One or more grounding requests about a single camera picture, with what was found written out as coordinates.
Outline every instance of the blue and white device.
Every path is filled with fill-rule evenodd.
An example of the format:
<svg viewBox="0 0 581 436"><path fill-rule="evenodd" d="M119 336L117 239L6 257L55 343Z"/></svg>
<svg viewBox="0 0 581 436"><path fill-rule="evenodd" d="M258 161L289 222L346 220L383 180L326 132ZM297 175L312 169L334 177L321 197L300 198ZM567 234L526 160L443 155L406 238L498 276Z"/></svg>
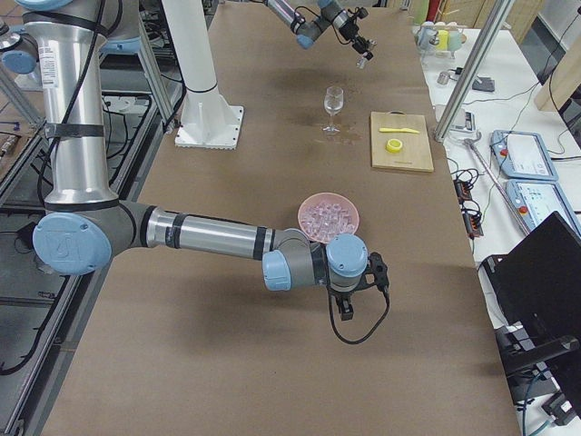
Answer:
<svg viewBox="0 0 581 436"><path fill-rule="evenodd" d="M548 181L559 178L540 134L495 130L490 148L508 178Z"/></svg>
<svg viewBox="0 0 581 436"><path fill-rule="evenodd" d="M581 225L558 182L513 179L507 182L506 189L531 231L557 211L581 235Z"/></svg>

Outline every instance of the yellow knife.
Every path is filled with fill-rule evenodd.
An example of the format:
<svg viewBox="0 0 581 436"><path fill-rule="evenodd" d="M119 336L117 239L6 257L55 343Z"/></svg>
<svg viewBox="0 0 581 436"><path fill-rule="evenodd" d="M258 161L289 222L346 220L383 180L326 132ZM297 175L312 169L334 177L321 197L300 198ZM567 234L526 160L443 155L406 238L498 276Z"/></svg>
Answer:
<svg viewBox="0 0 581 436"><path fill-rule="evenodd" d="M396 129L393 127L380 127L379 131L383 134L419 134L418 130L410 129L408 127L403 127L401 129Z"/></svg>

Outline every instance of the bowl of ice cubes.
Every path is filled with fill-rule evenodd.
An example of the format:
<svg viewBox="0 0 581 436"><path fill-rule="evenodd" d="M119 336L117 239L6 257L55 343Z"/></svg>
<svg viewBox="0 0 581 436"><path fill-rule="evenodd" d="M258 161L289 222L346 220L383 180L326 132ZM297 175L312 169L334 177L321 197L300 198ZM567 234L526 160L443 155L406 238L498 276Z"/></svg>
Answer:
<svg viewBox="0 0 581 436"><path fill-rule="evenodd" d="M315 193L300 205L299 226L312 241L329 243L338 234L355 233L359 213L342 195Z"/></svg>

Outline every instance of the label sticker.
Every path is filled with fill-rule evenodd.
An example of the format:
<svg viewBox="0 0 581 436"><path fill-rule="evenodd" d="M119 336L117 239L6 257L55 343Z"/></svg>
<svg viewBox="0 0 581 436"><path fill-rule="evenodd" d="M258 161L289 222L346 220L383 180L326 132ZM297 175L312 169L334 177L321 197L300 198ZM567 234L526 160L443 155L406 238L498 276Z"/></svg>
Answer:
<svg viewBox="0 0 581 436"><path fill-rule="evenodd" d="M58 71L56 69L54 49L49 46L38 47L38 58L40 60L43 88L56 88L58 86Z"/></svg>

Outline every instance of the white pillar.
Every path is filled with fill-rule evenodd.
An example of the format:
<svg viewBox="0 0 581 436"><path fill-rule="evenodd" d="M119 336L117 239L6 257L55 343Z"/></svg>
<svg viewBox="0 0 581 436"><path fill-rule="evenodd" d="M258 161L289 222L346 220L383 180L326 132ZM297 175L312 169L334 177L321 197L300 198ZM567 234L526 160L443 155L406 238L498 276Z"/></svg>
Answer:
<svg viewBox="0 0 581 436"><path fill-rule="evenodd" d="M202 0L162 0L173 45L188 87L175 144L234 149L244 109L221 96L203 15Z"/></svg>

